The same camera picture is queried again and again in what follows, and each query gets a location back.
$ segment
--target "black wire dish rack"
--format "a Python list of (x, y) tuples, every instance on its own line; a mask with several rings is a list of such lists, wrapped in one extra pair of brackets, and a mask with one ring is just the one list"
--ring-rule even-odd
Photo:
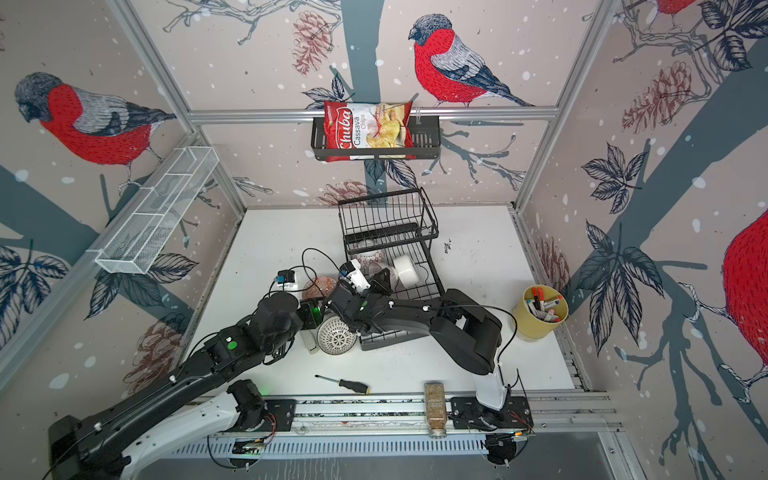
[[(397, 257), (411, 257), (421, 280), (410, 288), (398, 282), (393, 297), (425, 300), (445, 293), (429, 252), (438, 236), (437, 217), (423, 188), (341, 200), (339, 221), (347, 260), (374, 250), (381, 250), (390, 266)], [(378, 349), (423, 336), (402, 330), (371, 333), (360, 337), (360, 347)]]

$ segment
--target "robotic arm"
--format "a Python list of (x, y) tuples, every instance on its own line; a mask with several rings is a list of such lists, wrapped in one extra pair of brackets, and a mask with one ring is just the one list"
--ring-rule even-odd
[[(473, 374), (480, 403), (500, 409), (503, 397), (498, 405), (495, 398), (505, 392), (498, 370), (493, 373), (502, 323), (458, 290), (448, 290), (432, 300), (399, 300), (387, 293), (391, 291), (377, 288), (377, 283), (358, 293), (343, 279), (323, 305), (339, 314), (352, 331), (400, 329), (431, 334), (457, 364)], [(255, 429), (267, 411), (250, 380), (235, 382), (208, 403), (173, 414), (263, 363), (266, 355), (285, 355), (286, 342), (302, 326), (298, 308), (296, 297), (275, 292), (261, 300), (252, 315), (213, 335), (166, 377), (86, 419), (68, 415), (51, 425), (48, 441), (53, 478), (128, 478), (162, 455), (210, 433)], [(462, 317), (466, 321), (460, 327), (457, 322)], [(483, 386), (482, 379), (488, 385)], [(492, 400), (484, 402), (481, 397), (491, 398), (482, 393), (488, 388)]]

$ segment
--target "bird wing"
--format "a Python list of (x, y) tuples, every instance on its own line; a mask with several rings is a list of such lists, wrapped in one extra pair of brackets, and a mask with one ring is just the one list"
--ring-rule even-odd
[(74, 128), (84, 134), (113, 137), (176, 117), (156, 108), (132, 104), (114, 95), (92, 94), (76, 87), (73, 89), (83, 106), (83, 113), (75, 121)]
[(458, 35), (453, 36), (451, 48), (446, 53), (433, 55), (430, 60), (440, 73), (451, 80), (460, 81), (464, 84), (468, 84), (467, 80), (477, 75), (485, 67), (485, 60), (480, 54), (464, 45)]

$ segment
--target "red chip bag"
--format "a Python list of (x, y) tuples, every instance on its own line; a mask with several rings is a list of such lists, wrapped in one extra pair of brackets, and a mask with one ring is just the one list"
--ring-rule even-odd
[[(328, 148), (396, 148), (413, 147), (408, 129), (411, 103), (356, 104), (326, 102), (325, 131)], [(327, 161), (365, 160), (371, 155), (328, 157)], [(407, 158), (387, 155), (385, 158)]]

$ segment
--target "white tabletop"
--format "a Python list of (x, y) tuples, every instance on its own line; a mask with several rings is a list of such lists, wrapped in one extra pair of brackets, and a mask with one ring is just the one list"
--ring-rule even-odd
[[(512, 310), (534, 281), (506, 207), (436, 207), (435, 214), (439, 237), (433, 240), (432, 258), (443, 286), (459, 289), (479, 304)], [(337, 264), (344, 261), (336, 209), (249, 210), (191, 345), (253, 312), (277, 271), (301, 264), (307, 247), (324, 251)], [(307, 252), (305, 260), (318, 275), (335, 270), (318, 253)], [(303, 285), (306, 278), (299, 274)], [(498, 310), (491, 312), (503, 323), (504, 346), (512, 334), (511, 319)], [(537, 342), (515, 338), (501, 361), (505, 381), (514, 382), (519, 368), (526, 390), (574, 388), (554, 333)], [(239, 379), (252, 379), (263, 395), (349, 393), (315, 374), (365, 382), (372, 394), (423, 392), (428, 381), (443, 382), (446, 392), (475, 389), (470, 373), (432, 337), (369, 351), (356, 344), (347, 353), (331, 356), (322, 351), (310, 355), (297, 335), (285, 358), (257, 366)]]

